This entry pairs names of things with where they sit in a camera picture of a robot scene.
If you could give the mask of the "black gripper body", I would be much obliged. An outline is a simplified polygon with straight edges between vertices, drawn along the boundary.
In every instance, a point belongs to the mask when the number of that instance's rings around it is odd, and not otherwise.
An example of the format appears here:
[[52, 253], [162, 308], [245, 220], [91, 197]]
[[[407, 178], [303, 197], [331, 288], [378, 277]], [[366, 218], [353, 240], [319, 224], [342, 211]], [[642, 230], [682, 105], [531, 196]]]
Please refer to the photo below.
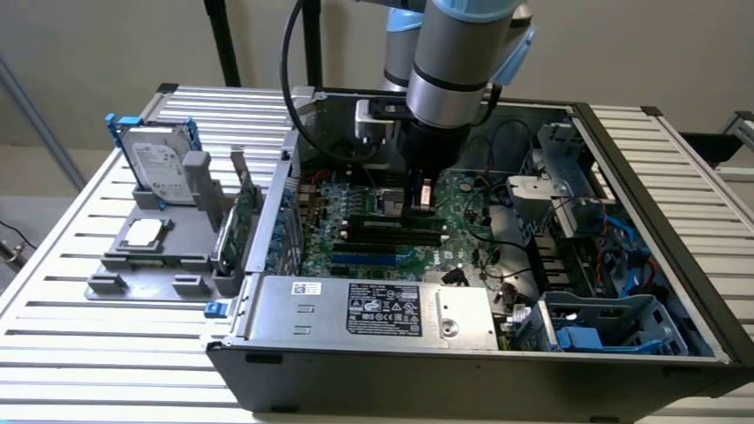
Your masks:
[[435, 178], [458, 162], [470, 129], [470, 125], [439, 128], [418, 120], [401, 123], [398, 152], [410, 178]]

